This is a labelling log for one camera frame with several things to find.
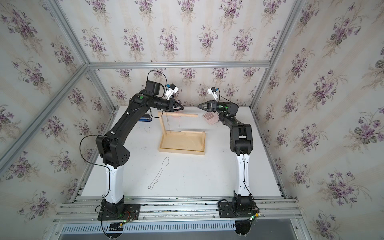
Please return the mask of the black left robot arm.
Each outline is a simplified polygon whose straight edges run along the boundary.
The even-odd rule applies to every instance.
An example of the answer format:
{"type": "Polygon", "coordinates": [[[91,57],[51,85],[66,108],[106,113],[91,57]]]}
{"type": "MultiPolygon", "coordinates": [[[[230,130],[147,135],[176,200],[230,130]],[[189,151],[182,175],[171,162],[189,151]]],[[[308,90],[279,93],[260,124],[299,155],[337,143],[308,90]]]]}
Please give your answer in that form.
{"type": "Polygon", "coordinates": [[[107,173],[107,193],[102,199],[99,221],[126,221],[137,217],[136,211],[130,211],[124,203],[124,165],[130,158],[130,151],[124,145],[140,118],[152,109],[162,113],[183,110],[184,107],[174,98],[178,91],[174,84],[162,85],[147,80],[145,88],[130,98],[127,110],[117,123],[105,135],[96,137],[98,152],[103,160],[101,167],[107,173]]]}

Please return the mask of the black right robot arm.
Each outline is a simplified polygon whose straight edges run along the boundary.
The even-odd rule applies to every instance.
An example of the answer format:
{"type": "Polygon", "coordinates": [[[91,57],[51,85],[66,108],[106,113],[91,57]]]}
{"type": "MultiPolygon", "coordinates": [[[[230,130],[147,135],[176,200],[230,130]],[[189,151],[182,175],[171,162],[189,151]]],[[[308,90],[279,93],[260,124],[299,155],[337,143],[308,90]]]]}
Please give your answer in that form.
{"type": "Polygon", "coordinates": [[[230,202],[227,200],[218,202],[220,217],[255,219],[259,209],[254,202],[249,181],[249,162],[254,148],[252,126],[236,118],[239,106],[235,103],[210,100],[199,104],[198,108],[218,114],[219,122],[230,129],[230,150],[236,155],[237,188],[230,202]]]}

